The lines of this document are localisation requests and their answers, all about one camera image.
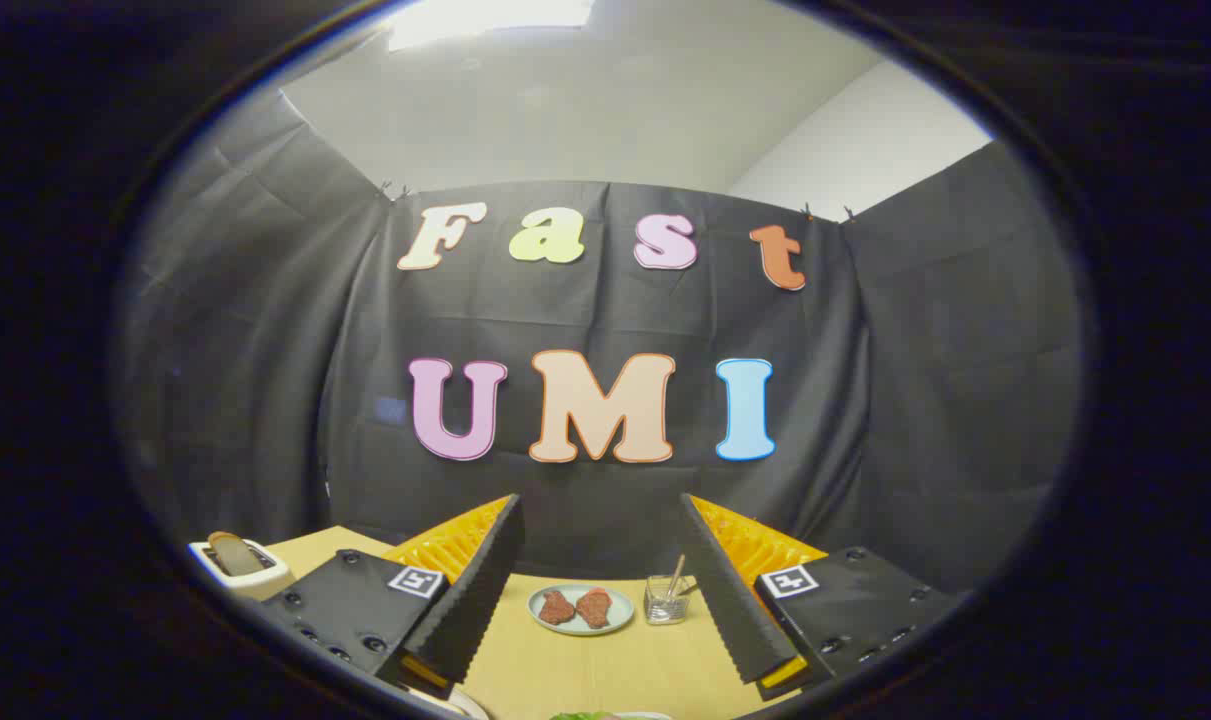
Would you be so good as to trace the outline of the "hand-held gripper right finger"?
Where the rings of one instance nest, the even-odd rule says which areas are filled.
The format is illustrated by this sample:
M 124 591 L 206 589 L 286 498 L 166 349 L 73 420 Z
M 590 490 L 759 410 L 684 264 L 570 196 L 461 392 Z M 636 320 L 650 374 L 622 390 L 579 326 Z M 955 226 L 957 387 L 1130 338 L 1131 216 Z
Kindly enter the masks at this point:
M 962 603 L 855 546 L 816 551 L 761 522 L 681 496 L 681 551 L 739 679 L 762 699 L 856 673 Z

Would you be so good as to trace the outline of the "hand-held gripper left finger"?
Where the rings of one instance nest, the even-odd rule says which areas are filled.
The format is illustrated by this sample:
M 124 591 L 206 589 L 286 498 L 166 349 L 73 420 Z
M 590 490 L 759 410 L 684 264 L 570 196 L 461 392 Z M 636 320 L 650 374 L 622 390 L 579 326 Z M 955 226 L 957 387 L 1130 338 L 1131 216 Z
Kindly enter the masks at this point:
M 314 652 L 446 699 L 467 676 L 524 542 L 521 497 L 507 495 L 384 555 L 335 551 L 262 614 Z

